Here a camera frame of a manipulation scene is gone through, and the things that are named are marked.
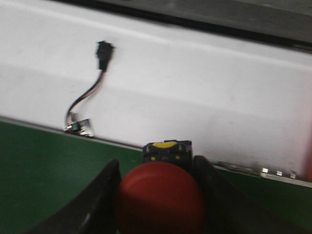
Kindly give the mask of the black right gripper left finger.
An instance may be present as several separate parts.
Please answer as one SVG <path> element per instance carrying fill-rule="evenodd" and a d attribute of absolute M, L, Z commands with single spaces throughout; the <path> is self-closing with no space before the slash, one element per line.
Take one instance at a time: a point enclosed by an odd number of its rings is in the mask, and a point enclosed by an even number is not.
<path fill-rule="evenodd" d="M 110 160 L 72 201 L 27 231 L 28 234 L 115 234 L 115 195 L 121 182 L 119 161 Z"/>

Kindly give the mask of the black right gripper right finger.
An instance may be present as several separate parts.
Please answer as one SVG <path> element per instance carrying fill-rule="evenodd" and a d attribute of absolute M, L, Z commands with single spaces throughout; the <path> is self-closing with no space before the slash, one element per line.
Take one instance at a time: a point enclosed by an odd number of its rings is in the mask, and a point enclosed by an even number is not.
<path fill-rule="evenodd" d="M 234 186 L 204 156 L 194 156 L 193 176 L 206 201 L 212 234 L 308 234 Z"/>

